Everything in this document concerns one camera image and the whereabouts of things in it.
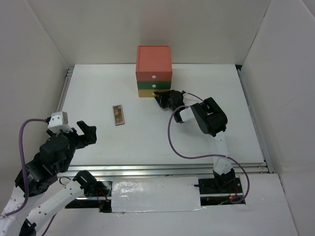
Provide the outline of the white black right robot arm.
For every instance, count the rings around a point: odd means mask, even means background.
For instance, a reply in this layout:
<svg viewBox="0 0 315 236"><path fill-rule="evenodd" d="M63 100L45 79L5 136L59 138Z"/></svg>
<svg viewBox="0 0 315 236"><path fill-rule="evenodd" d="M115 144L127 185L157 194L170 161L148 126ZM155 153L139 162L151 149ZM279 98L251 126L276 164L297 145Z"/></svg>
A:
<svg viewBox="0 0 315 236"><path fill-rule="evenodd" d="M158 105L163 108L169 108L172 111L167 127L167 137L171 149L180 157L186 159L195 159L195 157L185 157L177 152L171 141L171 122L175 120L177 123L185 123L190 120L195 120L198 127L205 135L210 135L214 138L217 148L222 150L222 154L209 154L213 158L213 174L214 183L201 185L200 188L215 188L219 192L226 192L235 181L235 171L227 157L227 148L225 142L225 131L228 119L224 111L217 102L209 97L201 100L200 103L187 106L184 103L185 91L169 90L163 92L154 92L154 98Z"/></svg>

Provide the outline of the red top drawer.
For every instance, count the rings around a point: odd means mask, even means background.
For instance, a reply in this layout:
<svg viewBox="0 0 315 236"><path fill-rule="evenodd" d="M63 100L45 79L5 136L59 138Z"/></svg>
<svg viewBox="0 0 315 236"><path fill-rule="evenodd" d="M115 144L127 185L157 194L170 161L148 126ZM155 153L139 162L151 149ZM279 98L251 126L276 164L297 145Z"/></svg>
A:
<svg viewBox="0 0 315 236"><path fill-rule="evenodd" d="M137 81L171 81L172 72L136 72Z"/></svg>

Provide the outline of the yellow bottom drawer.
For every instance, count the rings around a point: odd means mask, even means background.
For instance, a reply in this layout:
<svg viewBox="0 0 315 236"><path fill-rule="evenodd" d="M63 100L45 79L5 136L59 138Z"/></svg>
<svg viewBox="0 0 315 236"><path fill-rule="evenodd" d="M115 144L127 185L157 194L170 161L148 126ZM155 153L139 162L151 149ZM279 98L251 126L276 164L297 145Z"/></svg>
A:
<svg viewBox="0 0 315 236"><path fill-rule="evenodd" d="M155 92L161 92L160 89L139 89L138 96L139 97L154 97Z"/></svg>

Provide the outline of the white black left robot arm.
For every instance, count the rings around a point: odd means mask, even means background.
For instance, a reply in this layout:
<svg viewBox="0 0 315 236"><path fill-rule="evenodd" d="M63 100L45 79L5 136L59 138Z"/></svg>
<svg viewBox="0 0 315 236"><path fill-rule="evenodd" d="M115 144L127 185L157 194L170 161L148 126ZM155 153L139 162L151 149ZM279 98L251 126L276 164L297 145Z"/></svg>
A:
<svg viewBox="0 0 315 236"><path fill-rule="evenodd" d="M106 197L105 185L87 170L79 171L69 183L44 203L37 202L57 181L57 174L67 171L76 150L95 144L96 127L77 122L83 131L61 125L59 131L48 129L49 138L34 159L25 162L23 133L25 121L19 131L19 152L22 169L15 179L12 195L0 216L2 236L34 236L45 223L51 224L56 214L77 197L93 195Z"/></svg>

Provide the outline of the green drawer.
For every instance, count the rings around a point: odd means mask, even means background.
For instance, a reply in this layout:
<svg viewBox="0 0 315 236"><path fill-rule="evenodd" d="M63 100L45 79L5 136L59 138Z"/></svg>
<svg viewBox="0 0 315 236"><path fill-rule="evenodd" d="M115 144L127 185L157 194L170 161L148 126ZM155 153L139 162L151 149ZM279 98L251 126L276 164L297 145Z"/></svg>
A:
<svg viewBox="0 0 315 236"><path fill-rule="evenodd" d="M170 89L171 81L137 81L138 89Z"/></svg>

